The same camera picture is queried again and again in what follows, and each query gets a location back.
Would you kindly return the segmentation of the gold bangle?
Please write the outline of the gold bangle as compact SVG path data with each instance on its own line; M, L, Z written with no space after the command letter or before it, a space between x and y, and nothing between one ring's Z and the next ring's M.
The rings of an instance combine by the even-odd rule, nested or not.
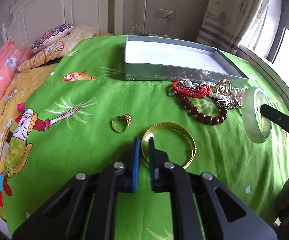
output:
M150 127L143 135L141 150L144 163L149 166L149 139L159 150L166 151L171 160L188 168L194 160L197 147L190 132L173 122L160 122Z

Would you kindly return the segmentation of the green cartoon blanket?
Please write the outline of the green cartoon blanket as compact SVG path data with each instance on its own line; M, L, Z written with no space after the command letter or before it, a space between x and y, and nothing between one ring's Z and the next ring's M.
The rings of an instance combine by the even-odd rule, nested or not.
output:
M188 113L171 84L127 81L125 37L88 38L65 56L26 100L40 120L69 109L77 113L45 131L32 130L32 150L23 169L8 178L12 195L3 197L11 233L78 172L94 174L118 159L149 127L173 122L190 132L197 153L188 171L210 172L268 224L289 177L289 134L274 125L269 139L251 142L240 109L222 124L205 125Z

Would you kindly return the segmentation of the pink folded quilt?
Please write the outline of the pink folded quilt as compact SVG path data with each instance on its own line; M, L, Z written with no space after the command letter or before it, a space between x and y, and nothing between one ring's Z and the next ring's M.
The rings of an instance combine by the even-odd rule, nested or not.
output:
M23 55L23 50L17 49L17 43L14 40L8 40L0 48L0 101L10 85Z

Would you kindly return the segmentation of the gold pendant brooch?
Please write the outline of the gold pendant brooch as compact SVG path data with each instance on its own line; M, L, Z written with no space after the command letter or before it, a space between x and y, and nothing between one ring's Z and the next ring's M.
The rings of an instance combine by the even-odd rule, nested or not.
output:
M218 94L229 96L231 94L232 86L228 79L221 79L215 86L215 91Z

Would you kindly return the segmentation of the patterned decorative pillow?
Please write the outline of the patterned decorative pillow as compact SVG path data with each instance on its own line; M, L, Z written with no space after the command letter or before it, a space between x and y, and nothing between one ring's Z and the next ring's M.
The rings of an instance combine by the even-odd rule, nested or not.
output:
M46 32L44 35L40 36L32 45L31 51L33 53L38 53L44 48L52 45L54 42L59 41L61 38L65 37L74 29L72 23L65 23L59 27L53 28Z

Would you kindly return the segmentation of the white wooden headboard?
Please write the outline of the white wooden headboard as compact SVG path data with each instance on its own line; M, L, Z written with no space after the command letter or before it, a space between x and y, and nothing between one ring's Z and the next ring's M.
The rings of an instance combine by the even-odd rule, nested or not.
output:
M19 0L10 11L10 25L1 25L2 40L22 49L64 23L89 25L95 33L123 33L124 0Z

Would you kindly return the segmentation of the patterned beige curtain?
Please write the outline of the patterned beige curtain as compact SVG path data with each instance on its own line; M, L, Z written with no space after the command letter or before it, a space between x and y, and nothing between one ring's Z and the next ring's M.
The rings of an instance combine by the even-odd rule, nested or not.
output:
M267 57L281 7L282 0L209 0L197 42L232 54L244 45Z

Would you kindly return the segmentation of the wall power socket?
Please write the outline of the wall power socket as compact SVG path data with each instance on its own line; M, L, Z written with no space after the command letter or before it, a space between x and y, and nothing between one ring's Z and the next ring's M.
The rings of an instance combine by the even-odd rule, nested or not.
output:
M176 13L174 11L160 9L160 8L156 8L154 12L154 17L165 19L165 20L170 20L170 21L175 19L175 15Z

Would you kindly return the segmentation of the yellow floral pillow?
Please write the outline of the yellow floral pillow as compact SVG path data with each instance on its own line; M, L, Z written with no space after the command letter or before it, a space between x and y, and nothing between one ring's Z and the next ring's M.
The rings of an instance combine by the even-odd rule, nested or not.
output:
M23 72L32 68L40 67L49 61L65 57L80 41L86 38L92 38L96 35L95 28L89 25L78 25L61 38L59 41L54 42L47 46L37 54L33 55L30 59L24 60L17 67L18 72Z

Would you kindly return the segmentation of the green jade bangle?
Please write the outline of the green jade bangle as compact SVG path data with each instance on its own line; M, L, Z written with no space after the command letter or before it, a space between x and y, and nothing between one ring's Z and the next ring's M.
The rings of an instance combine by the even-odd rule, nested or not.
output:
M248 138L257 144L265 142L272 131L272 122L261 115L263 105L269 105L269 101L261 88L245 90L241 106L244 129Z

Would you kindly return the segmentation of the silver jewelry box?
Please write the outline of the silver jewelry box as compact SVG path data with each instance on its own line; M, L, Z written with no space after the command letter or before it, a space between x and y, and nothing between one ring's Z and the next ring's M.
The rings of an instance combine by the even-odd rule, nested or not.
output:
M243 88L248 77L223 52L203 44L151 36L127 36L124 74L131 81L228 79Z

